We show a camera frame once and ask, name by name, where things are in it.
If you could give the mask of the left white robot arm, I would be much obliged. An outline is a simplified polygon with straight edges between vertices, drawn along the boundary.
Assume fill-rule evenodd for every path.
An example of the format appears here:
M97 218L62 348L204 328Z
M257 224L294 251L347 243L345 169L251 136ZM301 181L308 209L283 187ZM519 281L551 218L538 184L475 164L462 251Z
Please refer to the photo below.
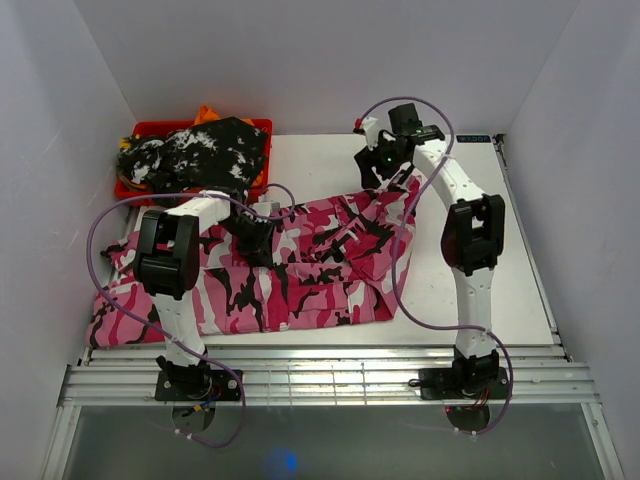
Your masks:
M157 401L242 398L242 372L230 374L203 359L207 350L191 315L200 272L199 239L210 227L221 224L235 236L240 253L249 262L265 266L271 260L273 232L273 224L265 218L278 207L276 202L258 202L251 206L253 215L243 214L229 195L205 191L180 206L143 215L133 273L151 296L161 328L169 334L165 353L156 359L160 367Z

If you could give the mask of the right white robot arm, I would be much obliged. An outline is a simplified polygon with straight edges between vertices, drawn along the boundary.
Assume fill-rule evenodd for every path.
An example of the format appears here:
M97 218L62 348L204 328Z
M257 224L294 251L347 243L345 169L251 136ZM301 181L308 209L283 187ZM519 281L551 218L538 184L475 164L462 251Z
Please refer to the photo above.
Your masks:
M424 400L506 399L509 378L500 362L507 353L493 332L491 314L492 280L504 249L505 201L478 187L453 158L454 131L422 123L418 98L395 101L388 129L369 112L355 121L355 133L366 141L355 159L364 176L378 181L391 180L403 166L426 176L447 210L440 249L457 295L451 365L423 368L409 384Z

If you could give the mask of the pink camouflage trousers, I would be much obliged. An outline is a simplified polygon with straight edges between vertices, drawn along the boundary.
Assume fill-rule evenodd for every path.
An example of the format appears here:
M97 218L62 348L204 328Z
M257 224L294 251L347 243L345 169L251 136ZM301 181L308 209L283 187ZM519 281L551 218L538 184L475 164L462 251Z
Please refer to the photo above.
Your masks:
M270 268L250 266L228 231L209 228L183 318L201 336L392 320L416 231L404 213L425 181L411 173L382 190L297 205L275 228Z

